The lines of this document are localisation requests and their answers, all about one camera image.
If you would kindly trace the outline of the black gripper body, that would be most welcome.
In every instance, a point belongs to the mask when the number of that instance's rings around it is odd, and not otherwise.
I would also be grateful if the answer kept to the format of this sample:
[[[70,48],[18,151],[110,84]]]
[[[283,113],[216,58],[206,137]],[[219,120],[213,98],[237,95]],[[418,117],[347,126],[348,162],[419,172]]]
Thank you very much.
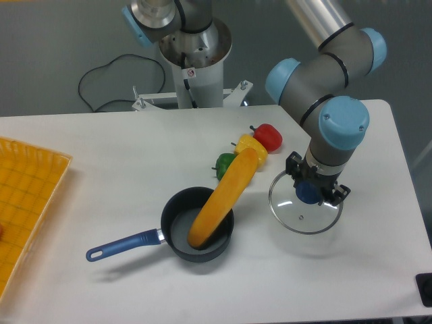
[[[338,175],[323,175],[316,167],[301,161],[292,168],[296,196],[300,200],[334,200]]]

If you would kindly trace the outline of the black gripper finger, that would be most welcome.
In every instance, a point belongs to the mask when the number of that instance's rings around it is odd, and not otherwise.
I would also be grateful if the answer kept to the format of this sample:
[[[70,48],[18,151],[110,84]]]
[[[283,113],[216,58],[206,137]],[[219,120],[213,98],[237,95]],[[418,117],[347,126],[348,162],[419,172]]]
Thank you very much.
[[[321,190],[320,204],[328,203],[333,207],[342,203],[350,194],[349,187],[336,184],[333,188],[324,188]]]
[[[292,177],[297,177],[300,173],[300,164],[302,163],[302,157],[293,151],[286,159],[285,173]]]

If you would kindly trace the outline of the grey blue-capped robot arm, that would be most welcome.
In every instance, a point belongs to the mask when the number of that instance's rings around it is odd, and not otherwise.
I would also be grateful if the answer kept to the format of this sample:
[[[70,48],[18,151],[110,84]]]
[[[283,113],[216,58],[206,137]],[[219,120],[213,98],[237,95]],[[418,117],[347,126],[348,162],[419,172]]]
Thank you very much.
[[[336,206],[350,192],[338,177],[369,126],[367,108],[340,91],[376,70],[387,45],[375,30],[357,28],[336,1],[288,6],[319,55],[307,64],[280,61],[265,88],[310,136],[306,154],[292,153],[286,160],[296,196],[306,204]],[[171,64],[179,108],[222,106],[223,62],[232,37],[213,16],[210,1],[131,1],[122,13],[136,40],[143,47],[158,44]]]

